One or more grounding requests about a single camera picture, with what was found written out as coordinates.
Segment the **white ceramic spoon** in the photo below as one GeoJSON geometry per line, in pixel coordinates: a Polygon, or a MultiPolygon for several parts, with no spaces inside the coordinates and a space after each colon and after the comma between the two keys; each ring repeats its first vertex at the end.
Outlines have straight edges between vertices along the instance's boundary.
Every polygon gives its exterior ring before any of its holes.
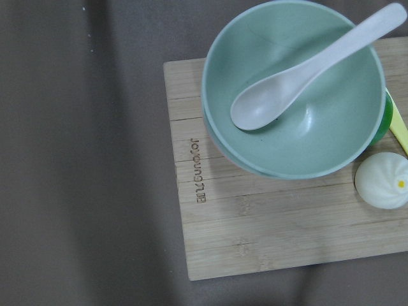
{"type": "Polygon", "coordinates": [[[407,11],[391,3],[310,59],[268,76],[242,91],[230,108],[234,125],[244,131],[262,128],[283,112],[322,73],[367,47],[407,20],[407,11]]]}

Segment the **green bowl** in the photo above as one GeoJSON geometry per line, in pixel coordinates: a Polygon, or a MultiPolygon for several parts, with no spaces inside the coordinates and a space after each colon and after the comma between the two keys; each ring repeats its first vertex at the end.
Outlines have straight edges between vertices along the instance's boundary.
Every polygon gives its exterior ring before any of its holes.
{"type": "Polygon", "coordinates": [[[355,160],[373,140],[384,113],[385,77],[366,47],[315,79],[276,120],[238,129],[230,107],[253,83],[317,54],[353,23],[309,1],[270,1],[230,21],[207,54],[201,82],[204,122],[231,162],[271,178],[311,179],[355,160]]]}

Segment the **yellow plastic spoon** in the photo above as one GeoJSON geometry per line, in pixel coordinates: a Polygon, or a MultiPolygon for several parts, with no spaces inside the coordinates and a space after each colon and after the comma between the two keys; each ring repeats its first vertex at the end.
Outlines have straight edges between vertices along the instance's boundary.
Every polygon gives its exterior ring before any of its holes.
{"type": "Polygon", "coordinates": [[[393,100],[389,90],[386,89],[386,97],[391,101],[393,106],[393,116],[390,123],[390,130],[394,134],[401,148],[405,152],[405,155],[408,155],[408,137],[407,137],[407,126],[393,100]]]}

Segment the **bamboo cutting board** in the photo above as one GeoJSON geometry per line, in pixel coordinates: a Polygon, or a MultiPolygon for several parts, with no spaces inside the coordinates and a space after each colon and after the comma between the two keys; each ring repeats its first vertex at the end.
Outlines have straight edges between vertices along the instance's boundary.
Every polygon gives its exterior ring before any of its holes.
{"type": "Polygon", "coordinates": [[[386,134],[345,168],[309,180],[260,177],[227,160],[201,114],[203,59],[166,62],[164,81],[187,261],[193,281],[407,250],[407,208],[366,204],[360,163],[403,153],[386,134]]]}

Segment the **white toy steamed bun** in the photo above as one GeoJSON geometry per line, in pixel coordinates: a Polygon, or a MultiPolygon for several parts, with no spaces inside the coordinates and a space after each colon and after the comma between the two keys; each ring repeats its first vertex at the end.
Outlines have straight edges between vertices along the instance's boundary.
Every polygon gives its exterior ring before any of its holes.
{"type": "Polygon", "coordinates": [[[407,158],[392,152],[374,154],[359,165],[354,184],[373,207],[400,208],[407,204],[407,158]]]}

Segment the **dark green toy item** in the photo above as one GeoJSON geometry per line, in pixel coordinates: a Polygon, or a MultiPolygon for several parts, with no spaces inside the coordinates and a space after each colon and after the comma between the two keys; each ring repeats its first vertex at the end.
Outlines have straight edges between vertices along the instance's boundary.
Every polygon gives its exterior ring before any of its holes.
{"type": "Polygon", "coordinates": [[[384,107],[383,117],[382,117],[380,126],[379,126],[375,136],[373,137],[372,141],[369,144],[370,146],[375,145],[388,132],[388,130],[390,128],[390,125],[391,125],[392,118],[393,118],[393,102],[392,102],[392,98],[391,98],[389,92],[386,91],[386,99],[385,99],[385,107],[384,107]]]}

